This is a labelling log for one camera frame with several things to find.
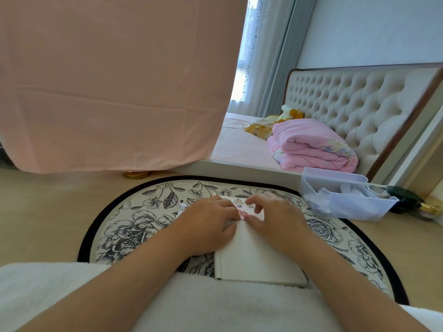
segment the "tufted headboard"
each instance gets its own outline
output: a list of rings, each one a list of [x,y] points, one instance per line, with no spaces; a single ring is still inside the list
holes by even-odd
[[[293,70],[287,79],[284,104],[335,130],[358,156],[356,173],[371,180],[412,125],[416,124],[408,141],[397,149],[396,158],[390,158],[386,172],[405,155],[436,113],[438,107],[427,109],[426,114],[424,107],[442,78],[440,68]],[[381,183],[385,177],[373,182]]]

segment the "white sheer curtain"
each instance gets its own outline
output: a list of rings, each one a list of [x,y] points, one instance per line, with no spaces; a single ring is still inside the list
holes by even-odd
[[[229,113],[257,116],[291,1],[248,1]]]

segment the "clear plastic box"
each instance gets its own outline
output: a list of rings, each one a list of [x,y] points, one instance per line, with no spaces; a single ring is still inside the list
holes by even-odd
[[[354,173],[304,168],[299,192],[313,212],[320,216],[377,221],[398,201],[396,197],[377,198],[367,190],[368,178]],[[343,194],[348,183],[364,196]]]

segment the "white book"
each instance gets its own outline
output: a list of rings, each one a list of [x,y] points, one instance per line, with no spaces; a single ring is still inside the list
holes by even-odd
[[[255,214],[242,198],[233,201],[241,212],[263,220],[263,211]],[[305,287],[306,278],[294,260],[275,251],[245,221],[236,222],[231,242],[214,253],[215,278],[227,281],[259,282]]]

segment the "round rug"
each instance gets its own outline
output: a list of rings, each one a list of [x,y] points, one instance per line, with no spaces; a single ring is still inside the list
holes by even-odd
[[[78,262],[113,264],[123,259],[200,198],[218,194],[244,200],[265,191],[301,208],[314,234],[325,240],[377,288],[397,303],[408,305],[406,292],[394,268],[356,225],[347,219],[316,216],[298,192],[270,184],[174,176],[138,185],[100,212],[83,239]],[[214,277],[213,253],[187,259],[178,271]]]

